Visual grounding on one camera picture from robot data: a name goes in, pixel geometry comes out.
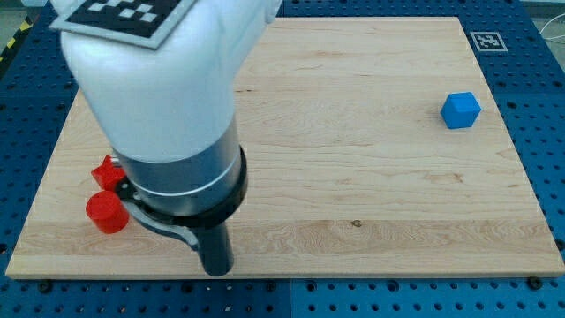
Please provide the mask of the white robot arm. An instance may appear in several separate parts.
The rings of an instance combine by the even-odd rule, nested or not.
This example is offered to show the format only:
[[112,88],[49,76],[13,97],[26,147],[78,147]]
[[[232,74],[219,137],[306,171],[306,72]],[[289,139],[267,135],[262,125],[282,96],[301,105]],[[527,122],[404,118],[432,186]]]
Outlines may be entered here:
[[233,82],[281,3],[54,2],[68,67],[151,208],[196,215],[234,188]]

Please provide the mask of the fiducial marker on arm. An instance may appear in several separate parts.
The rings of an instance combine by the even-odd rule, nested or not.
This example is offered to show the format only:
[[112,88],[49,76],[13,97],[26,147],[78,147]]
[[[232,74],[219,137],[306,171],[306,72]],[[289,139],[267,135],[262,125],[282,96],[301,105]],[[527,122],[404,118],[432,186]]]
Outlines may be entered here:
[[156,50],[194,4],[195,0],[81,0],[50,27]]

